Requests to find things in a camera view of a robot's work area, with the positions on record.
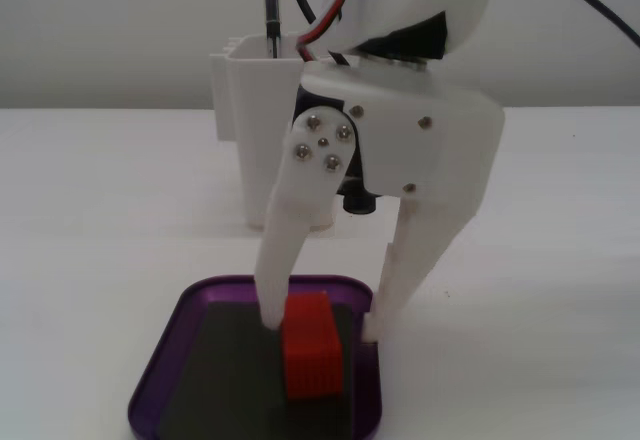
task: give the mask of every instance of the red block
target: red block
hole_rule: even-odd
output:
[[[342,345],[326,293],[289,295],[282,350],[290,400],[342,393]]]

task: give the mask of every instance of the bolt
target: bolt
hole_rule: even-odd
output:
[[[311,130],[312,132],[318,130],[318,128],[320,128],[320,125],[322,125],[322,120],[320,120],[318,116],[311,115],[309,116],[309,118],[307,118],[307,128],[309,128],[309,130]]]
[[[423,130],[429,130],[433,127],[433,119],[431,117],[422,117],[418,120],[418,125],[420,125],[420,128]]]
[[[348,142],[353,135],[353,130],[348,125],[341,125],[336,130],[336,138],[341,142]]]
[[[311,152],[311,148],[309,148],[308,145],[301,143],[300,145],[296,146],[295,150],[293,151],[293,154],[295,155],[296,159],[300,160],[301,162],[304,162],[311,159],[312,152]]]
[[[349,110],[349,113],[353,118],[362,118],[362,116],[364,115],[364,108],[362,108],[360,105],[356,105],[351,110]]]
[[[342,162],[336,155],[329,155],[324,159],[324,168],[327,172],[335,173],[342,167]]]

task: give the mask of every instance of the white container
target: white container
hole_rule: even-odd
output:
[[[282,38],[282,57],[267,58],[265,35],[230,39],[224,53],[211,56],[213,107],[219,140],[236,141],[247,223],[262,228],[278,175],[282,142],[293,111],[304,63],[296,35]],[[319,215],[317,228],[333,223]]]

